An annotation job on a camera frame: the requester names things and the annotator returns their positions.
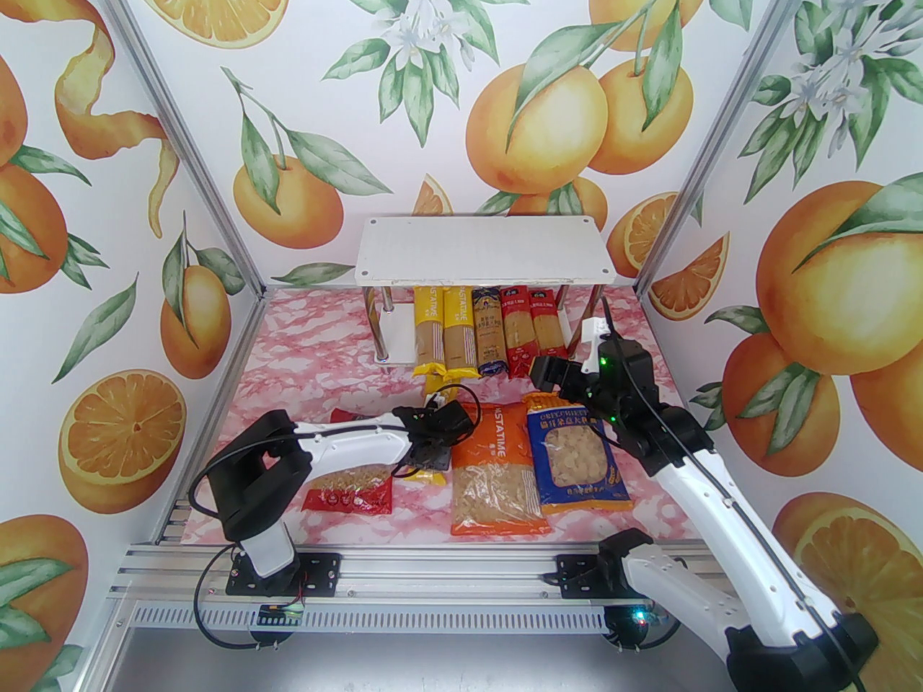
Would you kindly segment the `yellow Pastatime spaghetti pack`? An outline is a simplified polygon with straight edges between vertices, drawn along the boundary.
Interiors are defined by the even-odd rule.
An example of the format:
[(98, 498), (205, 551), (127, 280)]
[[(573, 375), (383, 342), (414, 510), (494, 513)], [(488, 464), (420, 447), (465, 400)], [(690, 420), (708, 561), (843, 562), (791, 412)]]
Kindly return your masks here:
[(415, 320), (415, 375), (444, 376), (443, 289), (436, 286), (413, 288)]
[(472, 289), (443, 288), (443, 349), (449, 378), (478, 378)]
[[(442, 393), (447, 402), (447, 393), (439, 392), (446, 383), (444, 373), (428, 373), (424, 376), (424, 406), (432, 394)], [(429, 487), (447, 487), (449, 468), (451, 459), (448, 451), (438, 441), (429, 439), (412, 449), (408, 459), (394, 468), (392, 477), (407, 482), (420, 482)]]

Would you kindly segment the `orange Pastatime pasta bag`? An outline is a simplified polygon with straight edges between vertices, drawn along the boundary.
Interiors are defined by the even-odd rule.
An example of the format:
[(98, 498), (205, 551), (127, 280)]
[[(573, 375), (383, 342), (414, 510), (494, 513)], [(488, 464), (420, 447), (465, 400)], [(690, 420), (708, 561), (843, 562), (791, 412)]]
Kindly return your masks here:
[(485, 404), (474, 432), (452, 448), (451, 535), (547, 535), (524, 403)]

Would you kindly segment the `blue shell pasta bag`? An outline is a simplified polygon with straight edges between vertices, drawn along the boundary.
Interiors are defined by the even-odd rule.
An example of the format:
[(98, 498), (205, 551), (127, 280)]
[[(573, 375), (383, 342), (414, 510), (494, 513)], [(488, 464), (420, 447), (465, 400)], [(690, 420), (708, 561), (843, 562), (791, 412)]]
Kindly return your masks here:
[(522, 399), (544, 516), (573, 510), (624, 512), (633, 506), (604, 425), (583, 405), (554, 394)]

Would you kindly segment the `red spaghetti pack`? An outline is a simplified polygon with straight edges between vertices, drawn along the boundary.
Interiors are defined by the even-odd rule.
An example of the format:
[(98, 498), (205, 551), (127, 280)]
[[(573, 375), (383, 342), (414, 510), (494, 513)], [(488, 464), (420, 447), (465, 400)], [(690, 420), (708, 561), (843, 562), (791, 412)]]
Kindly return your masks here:
[(529, 303), (540, 355), (567, 358), (568, 349), (558, 317), (556, 293), (550, 289), (531, 288)]
[(502, 287), (499, 300), (510, 378), (528, 378), (531, 363), (539, 355), (529, 290), (523, 285)]

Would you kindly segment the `red fusilli pasta bag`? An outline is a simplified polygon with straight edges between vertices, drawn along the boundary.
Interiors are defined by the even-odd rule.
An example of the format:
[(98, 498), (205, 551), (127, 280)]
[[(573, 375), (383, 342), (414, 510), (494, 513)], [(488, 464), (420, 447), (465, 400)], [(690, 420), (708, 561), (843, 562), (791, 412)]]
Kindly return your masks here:
[(301, 510), (385, 516), (392, 513), (392, 500), (392, 467), (370, 465), (310, 481)]

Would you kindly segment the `dark blue spaghetti pack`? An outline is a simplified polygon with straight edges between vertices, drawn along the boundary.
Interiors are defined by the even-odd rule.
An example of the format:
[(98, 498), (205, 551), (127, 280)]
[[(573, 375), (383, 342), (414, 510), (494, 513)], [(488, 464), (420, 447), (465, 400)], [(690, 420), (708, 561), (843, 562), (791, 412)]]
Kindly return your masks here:
[(477, 371), (481, 378), (508, 373), (503, 316), (498, 288), (474, 288), (472, 313), (476, 340)]

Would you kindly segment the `white two-tier shelf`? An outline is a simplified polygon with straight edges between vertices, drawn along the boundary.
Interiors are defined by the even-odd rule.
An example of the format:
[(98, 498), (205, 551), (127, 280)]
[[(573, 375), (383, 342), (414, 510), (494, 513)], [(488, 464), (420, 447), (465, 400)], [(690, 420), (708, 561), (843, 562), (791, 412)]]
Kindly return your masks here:
[(590, 216), (385, 216), (366, 222), (355, 263), (375, 359), (415, 362), (413, 309), (390, 291), (418, 286), (555, 289), (626, 285)]

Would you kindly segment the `grey metal sheet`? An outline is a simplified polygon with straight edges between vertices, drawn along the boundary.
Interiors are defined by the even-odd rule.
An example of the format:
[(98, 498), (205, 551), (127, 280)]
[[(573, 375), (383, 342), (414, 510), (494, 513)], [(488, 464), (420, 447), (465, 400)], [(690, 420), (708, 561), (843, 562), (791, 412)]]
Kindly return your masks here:
[(681, 630), (619, 652), (596, 635), (296, 634), (280, 649), (218, 649), (195, 631), (139, 629), (103, 692), (735, 692)]

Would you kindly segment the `right small controller board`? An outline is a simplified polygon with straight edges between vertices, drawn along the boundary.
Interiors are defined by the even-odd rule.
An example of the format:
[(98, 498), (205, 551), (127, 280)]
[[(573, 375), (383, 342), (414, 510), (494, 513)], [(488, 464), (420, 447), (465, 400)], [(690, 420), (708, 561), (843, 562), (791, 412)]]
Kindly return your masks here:
[(662, 646), (678, 626), (645, 605), (604, 607), (604, 639), (617, 649), (649, 650)]

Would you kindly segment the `aluminium frame post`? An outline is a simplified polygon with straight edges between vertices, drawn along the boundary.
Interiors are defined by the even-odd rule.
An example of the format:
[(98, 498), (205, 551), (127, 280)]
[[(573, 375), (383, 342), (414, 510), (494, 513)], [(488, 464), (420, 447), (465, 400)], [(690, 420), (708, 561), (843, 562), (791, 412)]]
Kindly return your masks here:
[(237, 227), (231, 220), (220, 191), (201, 152), (195, 144), (187, 122), (175, 101), (172, 90), (159, 68), (155, 53), (152, 52), (147, 39), (128, 6), (128, 0), (101, 0), (102, 10), (111, 17), (116, 32), (122, 37), (134, 62), (134, 69), (139, 80), (148, 93), (157, 116), (170, 138), (172, 147), (178, 153), (182, 165), (195, 185), (200, 200), (210, 214), (221, 235), (226, 241), (229, 253), (242, 271), (244, 283), (254, 295), (262, 299), (266, 296), (266, 285), (251, 254), (245, 247)]
[(637, 297), (645, 296), (653, 286), (683, 227), (690, 221), (703, 225), (707, 182), (752, 97), (761, 70), (775, 49), (780, 30), (795, 12), (797, 0), (710, 0), (710, 4), (721, 6), (716, 11), (720, 17), (725, 14), (748, 17), (742, 21), (746, 33), (736, 40), (735, 52), (730, 52), (728, 37), (711, 37), (711, 43), (721, 44), (728, 56), (735, 56), (735, 59), (725, 57), (712, 63), (711, 79), (703, 89), (705, 96), (712, 100), (711, 125), (702, 135), (699, 150), (672, 210), (634, 281)]

